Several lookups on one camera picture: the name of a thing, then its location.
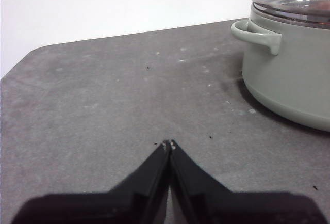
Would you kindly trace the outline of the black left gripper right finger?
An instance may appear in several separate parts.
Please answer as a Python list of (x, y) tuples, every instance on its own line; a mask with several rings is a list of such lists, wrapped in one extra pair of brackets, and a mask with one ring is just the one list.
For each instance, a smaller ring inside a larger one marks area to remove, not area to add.
[(289, 192), (234, 192), (195, 163), (175, 142), (169, 165), (180, 223), (325, 223), (316, 203)]

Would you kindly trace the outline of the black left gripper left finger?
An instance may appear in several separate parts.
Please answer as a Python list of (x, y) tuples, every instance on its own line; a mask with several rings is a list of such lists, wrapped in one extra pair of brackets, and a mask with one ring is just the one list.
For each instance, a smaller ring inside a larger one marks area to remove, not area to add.
[(49, 194), (26, 201), (13, 223), (163, 223), (169, 190), (168, 140), (108, 192)]

